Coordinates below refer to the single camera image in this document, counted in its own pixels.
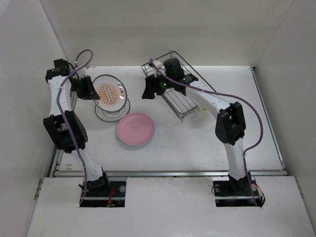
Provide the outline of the white plate red print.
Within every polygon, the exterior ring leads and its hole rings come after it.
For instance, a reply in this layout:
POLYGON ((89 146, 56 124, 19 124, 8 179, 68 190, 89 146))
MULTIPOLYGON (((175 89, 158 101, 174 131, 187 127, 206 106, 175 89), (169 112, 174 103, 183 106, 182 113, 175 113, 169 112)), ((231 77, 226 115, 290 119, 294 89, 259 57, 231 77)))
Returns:
POLYGON ((99 75, 92 84, 99 96, 99 99, 94 99, 94 103, 101 110, 116 113, 126 105, 127 91, 117 77, 108 74, 99 75))

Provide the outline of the blue plastic plate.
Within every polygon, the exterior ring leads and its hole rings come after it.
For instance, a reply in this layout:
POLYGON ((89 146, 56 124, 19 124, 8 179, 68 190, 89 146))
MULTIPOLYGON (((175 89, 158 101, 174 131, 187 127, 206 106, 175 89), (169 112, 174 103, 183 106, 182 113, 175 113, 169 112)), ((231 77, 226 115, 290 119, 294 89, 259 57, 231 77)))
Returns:
POLYGON ((138 146, 132 146, 132 145, 125 144, 122 141, 118 140, 118 146, 124 150, 137 151, 137 150, 145 149, 146 147, 148 147, 151 144, 151 142, 152 142, 152 139, 145 144, 138 145, 138 146))

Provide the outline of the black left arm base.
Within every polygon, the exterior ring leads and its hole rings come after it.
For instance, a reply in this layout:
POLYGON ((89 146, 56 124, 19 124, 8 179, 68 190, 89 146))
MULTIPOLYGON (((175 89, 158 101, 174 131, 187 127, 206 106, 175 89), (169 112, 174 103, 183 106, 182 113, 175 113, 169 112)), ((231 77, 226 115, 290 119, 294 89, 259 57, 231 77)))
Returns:
POLYGON ((82 192, 79 201, 80 207, 106 207, 121 208, 125 207, 126 179, 110 179, 110 187, 104 189, 98 188, 94 191, 84 192, 84 186, 80 185, 82 192))

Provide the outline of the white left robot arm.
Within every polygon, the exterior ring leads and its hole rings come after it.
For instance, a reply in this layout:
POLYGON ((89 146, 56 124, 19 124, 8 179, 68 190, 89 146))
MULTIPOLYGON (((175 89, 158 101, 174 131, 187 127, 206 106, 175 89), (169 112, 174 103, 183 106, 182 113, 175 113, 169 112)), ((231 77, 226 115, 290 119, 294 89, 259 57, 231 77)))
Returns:
POLYGON ((89 155, 87 132, 72 109, 71 92, 79 99, 99 99, 90 76, 79 77, 71 64, 64 59, 54 61, 54 68, 47 70, 45 76, 51 93, 49 116, 43 119, 43 125, 55 147, 67 154, 77 153, 84 172, 84 191, 105 196, 111 184, 106 172, 89 155))

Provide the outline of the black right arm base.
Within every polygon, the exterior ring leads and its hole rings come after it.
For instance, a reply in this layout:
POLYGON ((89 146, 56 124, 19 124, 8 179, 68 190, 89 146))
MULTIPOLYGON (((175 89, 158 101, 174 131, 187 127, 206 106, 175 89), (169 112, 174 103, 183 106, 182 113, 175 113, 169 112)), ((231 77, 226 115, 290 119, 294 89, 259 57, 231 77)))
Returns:
POLYGON ((212 179, 211 192, 215 197, 216 207, 263 207, 266 198, 255 179, 251 179, 251 185, 247 177, 240 181, 234 181, 228 177, 212 179))

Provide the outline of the pink plastic plate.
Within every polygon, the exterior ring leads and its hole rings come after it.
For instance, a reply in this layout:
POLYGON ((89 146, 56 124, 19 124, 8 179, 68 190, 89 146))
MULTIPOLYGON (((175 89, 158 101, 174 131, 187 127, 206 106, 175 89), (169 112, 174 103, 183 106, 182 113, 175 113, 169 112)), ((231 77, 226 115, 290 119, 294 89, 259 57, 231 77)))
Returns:
POLYGON ((125 144, 138 146, 150 141, 155 134, 154 121, 146 114, 125 115, 117 124, 117 136, 125 144))

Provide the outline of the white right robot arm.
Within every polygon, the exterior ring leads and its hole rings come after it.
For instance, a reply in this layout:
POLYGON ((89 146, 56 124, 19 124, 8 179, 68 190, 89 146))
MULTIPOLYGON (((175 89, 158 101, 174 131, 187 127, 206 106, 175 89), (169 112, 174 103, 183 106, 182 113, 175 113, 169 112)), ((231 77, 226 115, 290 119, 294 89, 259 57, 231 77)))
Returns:
POLYGON ((229 189, 239 195, 246 190, 248 171, 243 163, 243 138, 246 129, 242 105, 229 103, 207 88, 193 74, 186 74, 179 60, 163 63, 150 59, 153 74, 145 78, 142 99, 155 99, 174 89, 198 103, 216 119, 215 135, 224 144, 229 163, 229 189))

